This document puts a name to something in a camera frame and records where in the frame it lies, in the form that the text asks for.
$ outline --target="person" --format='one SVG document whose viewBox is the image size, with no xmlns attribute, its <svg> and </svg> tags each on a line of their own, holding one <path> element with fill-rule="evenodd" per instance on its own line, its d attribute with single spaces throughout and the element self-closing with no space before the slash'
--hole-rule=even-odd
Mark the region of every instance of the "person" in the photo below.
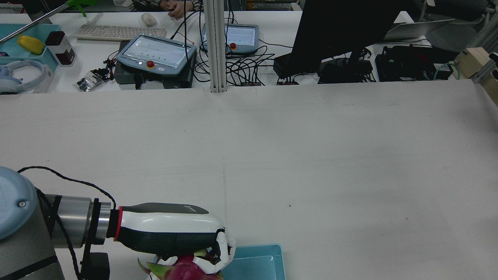
<svg viewBox="0 0 498 280">
<path fill-rule="evenodd" d="M 202 0 L 132 0 L 130 11 L 168 11 L 168 16 L 182 18 L 184 11 L 200 10 Z"/>
</svg>

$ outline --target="teal box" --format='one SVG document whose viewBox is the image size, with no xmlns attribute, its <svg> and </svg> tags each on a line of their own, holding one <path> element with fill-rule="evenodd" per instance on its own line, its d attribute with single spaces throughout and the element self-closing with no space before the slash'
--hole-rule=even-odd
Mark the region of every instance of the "teal box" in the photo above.
<svg viewBox="0 0 498 280">
<path fill-rule="evenodd" d="M 8 36 L 9 34 L 21 29 L 24 26 L 25 24 L 2 23 L 0 24 L 0 38 Z M 37 38 L 38 40 L 42 41 L 43 44 L 45 44 L 45 40 L 47 39 L 50 32 L 60 30 L 61 27 L 57 24 L 38 24 L 21 33 L 20 35 L 27 35 Z M 36 55 L 19 46 L 17 44 L 17 37 L 14 37 L 9 41 L 0 44 L 0 52 L 1 51 L 6 52 L 9 56 L 0 57 L 0 65 L 5 65 L 16 60 L 31 59 L 36 60 L 41 64 L 48 65 L 48 67 L 50 67 L 52 71 L 55 71 L 55 68 L 57 67 L 57 61 L 46 46 L 40 55 Z"/>
<path fill-rule="evenodd" d="M 286 280 L 280 244 L 239 246 L 222 270 L 225 280 Z"/>
</svg>

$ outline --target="white table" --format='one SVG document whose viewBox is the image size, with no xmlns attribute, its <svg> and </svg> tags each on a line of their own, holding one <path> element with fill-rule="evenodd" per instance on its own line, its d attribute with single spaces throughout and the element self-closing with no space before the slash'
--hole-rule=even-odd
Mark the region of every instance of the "white table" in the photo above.
<svg viewBox="0 0 498 280">
<path fill-rule="evenodd" d="M 105 12 L 105 13 L 87 13 L 88 17 L 85 18 L 79 13 L 59 13 L 50 18 L 54 24 L 61 26 L 62 30 L 70 38 L 70 42 L 76 52 L 77 58 L 75 65 L 70 68 L 58 67 L 55 70 L 55 77 L 52 85 L 49 88 L 51 92 L 72 92 L 75 91 L 73 84 L 83 78 L 85 74 L 96 68 L 104 68 L 102 63 L 107 59 L 107 56 L 112 52 L 119 49 L 119 42 L 106 42 L 106 41 L 88 41 L 77 40 L 73 38 L 73 34 L 83 24 L 97 24 L 97 25 L 120 25 L 131 27 L 145 27 L 144 23 L 140 20 L 141 12 Z M 157 27 L 165 28 L 167 30 L 166 37 L 169 38 L 179 24 L 180 20 L 174 20 L 165 12 L 154 12 L 158 21 Z M 257 24 L 259 26 L 259 37 L 267 43 L 276 43 L 286 46 L 292 46 L 294 38 L 301 18 L 300 11 L 236 11 L 234 12 L 235 19 L 240 24 Z M 398 22 L 413 22 L 407 12 L 403 11 L 396 19 Z M 8 23 L 28 23 L 29 17 L 26 14 L 5 14 L 0 17 L 0 22 Z M 204 24 L 204 16 L 201 16 L 201 25 Z M 199 44 L 199 16 L 193 15 L 187 22 L 187 37 Z M 175 37 L 176 40 L 183 41 L 181 35 Z M 369 47 L 372 51 L 371 61 L 375 56 L 382 53 L 382 47 L 385 43 L 380 43 Z M 280 46 L 268 46 L 268 53 L 274 53 L 276 56 L 289 53 L 290 48 Z M 265 64 L 272 65 L 273 61 L 267 61 Z M 208 80 L 209 75 L 197 75 L 201 80 Z M 272 67 L 260 67 L 258 76 L 266 85 L 274 85 L 277 81 L 277 75 L 274 73 Z M 300 84 L 316 84 L 318 76 L 299 76 L 296 78 Z M 193 87 L 209 87 L 209 83 L 199 83 L 194 80 Z M 146 82 L 142 85 L 142 89 L 161 89 L 161 82 Z M 115 81 L 110 81 L 97 88 L 97 91 L 112 91 L 118 89 L 134 89 L 134 85 L 118 85 Z"/>
<path fill-rule="evenodd" d="M 0 165 L 119 205 L 202 206 L 239 246 L 280 243 L 288 280 L 496 280 L 497 127 L 470 80 L 0 96 Z M 93 251 L 112 280 L 151 258 Z"/>
</svg>

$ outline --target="laptop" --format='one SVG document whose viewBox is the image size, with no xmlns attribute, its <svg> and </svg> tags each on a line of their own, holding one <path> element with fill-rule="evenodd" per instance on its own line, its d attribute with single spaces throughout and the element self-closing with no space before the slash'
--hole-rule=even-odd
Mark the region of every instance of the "laptop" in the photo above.
<svg viewBox="0 0 498 280">
<path fill-rule="evenodd" d="M 431 31 L 442 27 L 443 25 L 450 23 L 451 21 L 453 21 L 453 19 L 413 23 L 393 23 L 391 26 L 391 30 L 389 30 L 385 35 L 384 41 L 419 38 L 425 36 Z"/>
</svg>

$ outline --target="white headphones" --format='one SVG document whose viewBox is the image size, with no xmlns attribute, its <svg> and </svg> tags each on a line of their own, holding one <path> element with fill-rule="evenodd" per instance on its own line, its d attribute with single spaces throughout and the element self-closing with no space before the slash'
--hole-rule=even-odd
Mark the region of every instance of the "white headphones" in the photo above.
<svg viewBox="0 0 498 280">
<path fill-rule="evenodd" d="M 40 75 L 32 81 L 23 83 L 19 79 L 13 78 L 14 70 L 24 67 L 34 66 L 40 69 Z M 16 94 L 28 89 L 32 89 L 47 77 L 47 70 L 43 64 L 34 60 L 17 60 L 7 65 L 0 65 L 0 94 Z"/>
</svg>

